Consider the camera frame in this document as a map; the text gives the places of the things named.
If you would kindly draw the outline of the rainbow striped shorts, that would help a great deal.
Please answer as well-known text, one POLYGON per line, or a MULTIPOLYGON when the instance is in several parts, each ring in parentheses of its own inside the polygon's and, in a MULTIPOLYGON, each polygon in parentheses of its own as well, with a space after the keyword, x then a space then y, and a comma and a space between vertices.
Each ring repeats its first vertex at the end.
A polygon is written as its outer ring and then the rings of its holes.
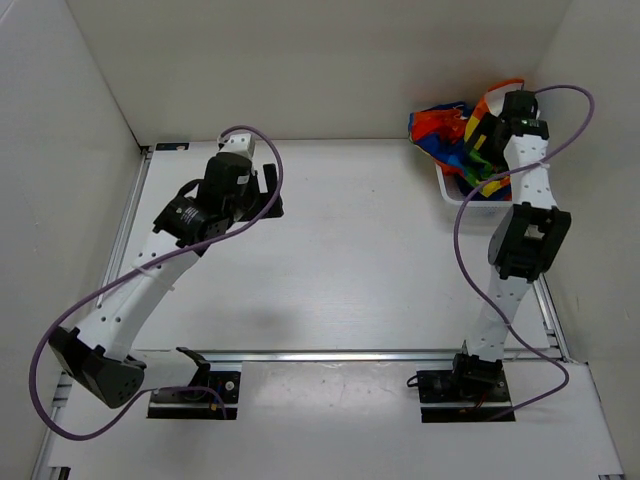
POLYGON ((470 151, 465 144, 482 118, 502 112, 505 95, 520 90, 525 80, 511 78, 491 86, 473 106, 464 101, 439 104, 409 115, 408 138, 439 166, 445 177, 452 179, 463 195, 509 167, 500 154, 483 153, 489 136, 482 133, 470 151))

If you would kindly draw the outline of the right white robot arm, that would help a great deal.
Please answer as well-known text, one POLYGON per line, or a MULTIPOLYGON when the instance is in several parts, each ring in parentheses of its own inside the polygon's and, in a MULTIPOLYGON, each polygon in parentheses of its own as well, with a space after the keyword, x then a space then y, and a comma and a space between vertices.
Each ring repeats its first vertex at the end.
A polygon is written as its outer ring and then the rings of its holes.
POLYGON ((486 153, 500 154, 508 165, 525 170, 491 237, 489 289, 449 375, 450 390, 464 400, 482 397, 499 383, 508 325, 531 284, 551 267, 571 225, 571 215, 558 208, 543 168, 549 131, 538 118, 535 94, 506 93, 500 113, 485 115, 472 136, 481 134, 486 153))

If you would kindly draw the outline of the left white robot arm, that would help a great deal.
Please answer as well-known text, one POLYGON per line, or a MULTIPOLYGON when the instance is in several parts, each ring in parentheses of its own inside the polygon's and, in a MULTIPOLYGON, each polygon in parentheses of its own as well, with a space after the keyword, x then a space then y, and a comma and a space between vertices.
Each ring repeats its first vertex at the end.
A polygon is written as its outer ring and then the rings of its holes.
POLYGON ((250 154, 221 151, 210 158, 203 178, 185 184, 155 219, 132 279, 73 328, 53 331, 48 344, 66 373, 112 409, 144 389, 175 387, 188 400, 205 396, 209 366, 201 355, 132 345, 175 282, 205 254, 206 241, 255 218, 266 203, 250 154))

